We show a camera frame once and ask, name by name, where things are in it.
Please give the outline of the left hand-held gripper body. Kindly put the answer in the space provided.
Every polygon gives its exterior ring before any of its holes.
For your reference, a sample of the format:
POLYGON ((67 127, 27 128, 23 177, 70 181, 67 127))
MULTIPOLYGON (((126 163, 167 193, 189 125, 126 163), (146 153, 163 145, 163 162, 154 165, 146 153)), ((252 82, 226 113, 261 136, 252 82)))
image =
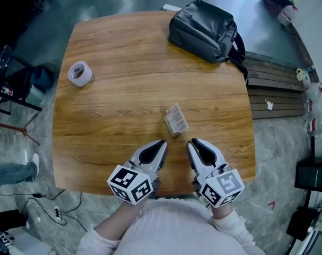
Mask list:
POLYGON ((107 183, 113 194, 136 205, 153 191, 153 182, 158 178, 161 154, 155 156, 134 154, 122 165, 117 165, 107 183))

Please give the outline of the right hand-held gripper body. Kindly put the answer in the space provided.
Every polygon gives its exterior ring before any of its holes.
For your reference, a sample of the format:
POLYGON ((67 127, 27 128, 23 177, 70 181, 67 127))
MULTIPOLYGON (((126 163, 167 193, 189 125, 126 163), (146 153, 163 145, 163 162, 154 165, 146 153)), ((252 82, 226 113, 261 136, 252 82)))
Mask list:
POLYGON ((198 197, 212 208, 231 203, 245 189, 237 169, 232 169, 228 163, 196 175, 192 185, 198 197))

